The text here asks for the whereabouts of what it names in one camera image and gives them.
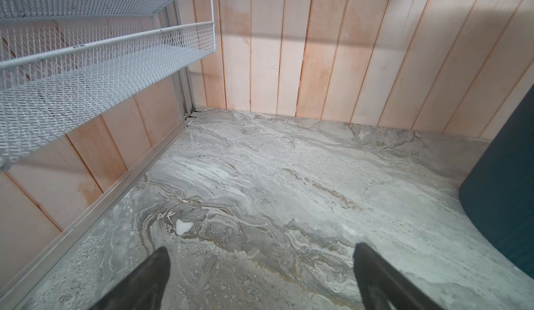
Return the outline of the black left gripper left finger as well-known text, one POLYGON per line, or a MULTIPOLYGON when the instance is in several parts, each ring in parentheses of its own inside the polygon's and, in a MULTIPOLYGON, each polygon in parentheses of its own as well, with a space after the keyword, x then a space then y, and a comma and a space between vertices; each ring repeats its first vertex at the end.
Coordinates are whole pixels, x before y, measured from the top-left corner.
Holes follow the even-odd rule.
POLYGON ((170 267, 167 248, 158 248, 90 309, 160 309, 170 267))

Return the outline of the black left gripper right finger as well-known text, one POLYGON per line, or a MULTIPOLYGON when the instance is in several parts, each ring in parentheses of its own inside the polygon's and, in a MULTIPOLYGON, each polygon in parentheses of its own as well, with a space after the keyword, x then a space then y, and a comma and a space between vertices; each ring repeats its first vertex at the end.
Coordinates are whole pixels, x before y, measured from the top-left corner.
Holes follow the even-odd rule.
POLYGON ((367 243, 355 246, 353 271, 365 309, 441 309, 367 243))

